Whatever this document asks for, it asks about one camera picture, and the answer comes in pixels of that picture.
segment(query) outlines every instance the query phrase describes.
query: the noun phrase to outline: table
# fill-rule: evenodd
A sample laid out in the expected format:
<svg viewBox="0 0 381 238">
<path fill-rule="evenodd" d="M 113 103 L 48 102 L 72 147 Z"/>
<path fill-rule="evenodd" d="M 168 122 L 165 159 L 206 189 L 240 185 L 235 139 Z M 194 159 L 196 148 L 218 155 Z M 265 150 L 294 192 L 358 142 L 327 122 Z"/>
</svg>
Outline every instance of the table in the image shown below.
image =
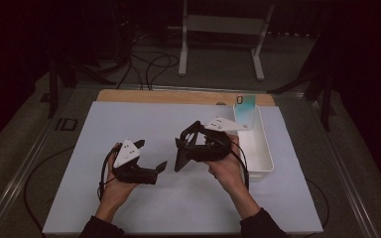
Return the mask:
<svg viewBox="0 0 381 238">
<path fill-rule="evenodd" d="M 161 161 L 169 163 L 156 185 L 140 185 L 134 190 L 116 214 L 114 224 L 131 234 L 238 233 L 237 211 L 205 164 L 190 162 L 179 173 L 174 172 L 174 138 L 185 129 L 184 123 L 189 125 L 195 118 L 209 120 L 216 114 L 232 116 L 230 106 L 212 104 L 231 105 L 236 95 L 102 90 L 89 111 L 44 232 L 66 234 L 82 230 L 98 206 L 96 189 L 102 160 L 115 142 L 134 136 L 130 138 L 133 141 L 146 140 L 138 165 L 154 168 Z M 258 95 L 257 103 L 265 105 L 260 109 L 262 120 L 268 125 L 265 135 L 275 168 L 261 181 L 251 182 L 250 192 L 284 231 L 321 232 L 318 214 L 279 108 L 274 106 L 270 95 Z"/>
</svg>

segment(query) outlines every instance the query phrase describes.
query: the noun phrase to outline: white mat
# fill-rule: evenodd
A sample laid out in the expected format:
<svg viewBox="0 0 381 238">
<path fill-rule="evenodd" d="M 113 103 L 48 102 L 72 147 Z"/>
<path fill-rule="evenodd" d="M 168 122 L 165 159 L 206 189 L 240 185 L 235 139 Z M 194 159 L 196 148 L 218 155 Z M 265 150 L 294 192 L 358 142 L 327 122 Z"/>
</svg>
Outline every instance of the white mat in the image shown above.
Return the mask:
<svg viewBox="0 0 381 238">
<path fill-rule="evenodd" d="M 250 192 L 289 233 L 321 232 L 311 194 L 278 107 L 260 107 L 274 170 L 250 182 Z M 66 168 L 44 232 L 79 233 L 98 206 L 102 162 L 116 142 L 144 139 L 138 165 L 167 160 L 156 185 L 139 185 L 113 223 L 130 234 L 238 233 L 240 218 L 207 165 L 189 162 L 174 172 L 175 138 L 196 120 L 234 120 L 230 106 L 94 102 Z"/>
</svg>

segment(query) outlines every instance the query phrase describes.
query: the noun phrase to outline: cable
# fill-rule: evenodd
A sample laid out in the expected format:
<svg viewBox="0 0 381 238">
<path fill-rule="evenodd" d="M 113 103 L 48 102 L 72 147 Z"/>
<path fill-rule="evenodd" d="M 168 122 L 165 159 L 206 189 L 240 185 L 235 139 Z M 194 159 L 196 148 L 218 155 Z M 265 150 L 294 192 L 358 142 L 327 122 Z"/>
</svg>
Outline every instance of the cable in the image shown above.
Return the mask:
<svg viewBox="0 0 381 238">
<path fill-rule="evenodd" d="M 24 184 L 24 189 L 23 189 L 23 201 L 24 201 L 24 205 L 26 206 L 26 209 L 27 209 L 27 212 L 29 213 L 30 217 L 33 219 L 36 227 L 39 229 L 39 232 L 40 234 L 42 235 L 43 238 L 46 238 L 46 234 L 44 234 L 42 232 L 43 230 L 43 227 L 42 225 L 40 224 L 39 220 L 36 218 L 36 216 L 34 215 L 32 209 L 30 208 L 30 205 L 29 205 L 29 202 L 28 202 L 28 199 L 27 199 L 27 189 L 28 189 L 28 186 L 29 186 L 29 182 L 30 182 L 30 179 L 32 178 L 33 174 L 35 173 L 35 171 L 42 165 L 44 164 L 45 162 L 49 161 L 50 159 L 53 159 L 54 157 L 64 153 L 64 152 L 67 152 L 71 149 L 73 149 L 75 146 L 71 146 L 71 147 L 68 147 L 64 150 L 61 150 L 57 153 L 54 153 L 53 155 L 45 158 L 44 160 L 42 160 L 40 163 L 38 163 L 33 169 L 32 171 L 29 173 L 29 176 L 27 177 L 26 179 L 26 182 Z"/>
<path fill-rule="evenodd" d="M 106 184 L 108 184 L 109 182 L 113 181 L 114 179 L 116 178 L 112 178 L 111 180 L 108 180 L 108 181 L 104 181 L 104 178 L 105 178 L 105 172 L 106 172 L 106 166 L 107 166 L 107 162 L 109 161 L 109 158 L 111 157 L 112 154 L 116 154 L 115 157 L 117 157 L 117 153 L 119 152 L 120 150 L 120 147 L 114 147 L 110 150 L 109 154 L 107 154 L 106 158 L 104 159 L 104 162 L 103 162 L 103 167 L 101 168 L 101 178 L 100 178 L 100 183 L 98 184 L 98 190 L 97 190 L 97 195 L 98 195 L 98 199 L 101 200 L 101 198 L 103 197 L 103 193 L 104 193 L 104 186 Z"/>
<path fill-rule="evenodd" d="M 237 147 L 242 152 L 243 157 L 244 157 L 244 161 L 246 162 L 246 156 L 244 155 L 244 153 L 241 150 L 241 148 L 239 146 L 237 146 Z M 246 185 L 246 188 L 249 189 L 249 172 L 247 171 L 247 164 L 246 165 L 243 164 L 243 161 L 241 160 L 241 158 L 235 152 L 233 152 L 232 150 L 230 151 L 230 154 L 233 155 L 237 159 L 237 161 L 240 163 L 240 165 L 242 166 L 242 168 L 243 168 L 243 175 L 244 175 L 244 183 Z"/>
<path fill-rule="evenodd" d="M 305 177 L 305 179 L 306 179 L 306 181 L 310 182 L 314 187 L 316 187 L 317 190 L 319 190 L 319 192 L 323 196 L 324 202 L 326 204 L 326 219 L 324 220 L 324 223 L 322 225 L 322 228 L 324 229 L 324 227 L 326 226 L 327 222 L 329 221 L 329 202 L 328 202 L 327 197 L 324 194 L 323 190 L 320 189 L 320 187 L 317 184 L 315 184 L 313 181 L 311 181 L 310 179 L 308 179 L 306 177 Z M 309 235 L 305 236 L 304 238 L 311 237 L 313 235 L 316 235 L 316 233 L 309 234 Z"/>
<path fill-rule="evenodd" d="M 131 58 L 129 57 L 128 59 L 128 62 L 129 62 L 129 66 L 128 66 L 128 69 L 126 69 L 126 72 L 125 74 L 123 74 L 122 78 L 120 78 L 120 81 L 117 83 L 117 86 L 116 86 L 116 89 L 119 89 L 120 87 L 120 84 L 123 83 L 123 81 L 126 79 L 126 76 L 128 75 L 129 71 L 131 70 L 131 67 L 132 67 L 132 62 L 131 62 Z"/>
<path fill-rule="evenodd" d="M 132 68 L 134 69 L 135 73 L 137 74 L 137 81 L 140 83 L 140 90 L 144 90 L 144 83 L 142 82 L 141 73 L 138 68 L 136 68 L 134 65 L 132 65 Z"/>
<path fill-rule="evenodd" d="M 162 52 L 139 52 L 139 53 L 146 53 L 146 54 L 161 54 L 160 56 L 158 57 L 155 57 L 154 59 L 152 59 L 151 61 L 148 61 L 146 59 L 142 59 L 134 54 L 132 54 L 131 56 L 138 59 L 138 60 L 141 60 L 141 61 L 144 61 L 148 64 L 147 66 L 147 69 L 146 69 L 146 72 L 145 72 L 145 78 L 146 78 L 146 83 L 147 83 L 147 87 L 149 90 L 153 90 L 153 82 L 154 80 L 159 77 L 163 72 L 165 72 L 169 67 L 173 67 L 173 66 L 176 66 L 178 63 L 179 63 L 179 58 L 178 57 L 175 57 L 175 56 L 171 56 L 171 55 L 168 55 L 168 54 L 165 54 L 165 53 L 162 53 Z M 169 62 L 165 65 L 161 65 L 161 64 L 156 64 L 155 61 L 159 60 L 159 59 L 162 59 L 162 58 L 167 58 L 169 60 Z M 150 71 L 150 68 L 152 66 L 155 66 L 155 67 L 161 67 L 162 70 L 157 73 L 154 77 L 152 77 L 150 79 L 149 77 L 149 71 Z"/>
</svg>

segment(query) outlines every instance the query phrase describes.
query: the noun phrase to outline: white container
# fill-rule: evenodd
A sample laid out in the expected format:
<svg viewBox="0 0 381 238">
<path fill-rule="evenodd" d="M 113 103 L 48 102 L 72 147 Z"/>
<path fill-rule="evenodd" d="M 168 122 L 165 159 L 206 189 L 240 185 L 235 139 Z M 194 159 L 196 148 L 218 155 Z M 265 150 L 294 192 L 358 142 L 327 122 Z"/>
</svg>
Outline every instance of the white container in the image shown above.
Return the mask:
<svg viewBox="0 0 381 238">
<path fill-rule="evenodd" d="M 239 136 L 239 146 L 246 157 L 249 180 L 259 181 L 274 169 L 274 163 L 265 137 L 259 107 L 255 106 L 253 110 L 251 116 L 253 121 L 249 125 L 249 130 L 237 131 L 237 135 Z M 243 153 L 240 152 L 242 160 L 244 160 Z"/>
</svg>

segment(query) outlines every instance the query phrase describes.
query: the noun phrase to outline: white stand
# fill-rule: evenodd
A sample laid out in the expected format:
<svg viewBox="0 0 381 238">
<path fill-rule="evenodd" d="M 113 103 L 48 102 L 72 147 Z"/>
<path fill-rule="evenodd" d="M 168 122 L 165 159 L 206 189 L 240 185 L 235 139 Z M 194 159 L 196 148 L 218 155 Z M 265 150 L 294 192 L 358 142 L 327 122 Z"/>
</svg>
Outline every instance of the white stand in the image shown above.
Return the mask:
<svg viewBox="0 0 381 238">
<path fill-rule="evenodd" d="M 256 79 L 262 81 L 265 79 L 259 53 L 267 34 L 269 22 L 271 20 L 274 5 L 268 8 L 265 19 L 249 18 L 229 18 L 229 17 L 211 17 L 200 15 L 188 15 L 188 0 L 184 0 L 184 17 L 182 27 L 182 50 L 179 62 L 179 75 L 187 74 L 188 62 L 188 31 L 214 32 L 214 33 L 233 33 L 259 36 L 259 42 L 255 49 L 252 49 L 253 65 L 255 67 Z"/>
</svg>

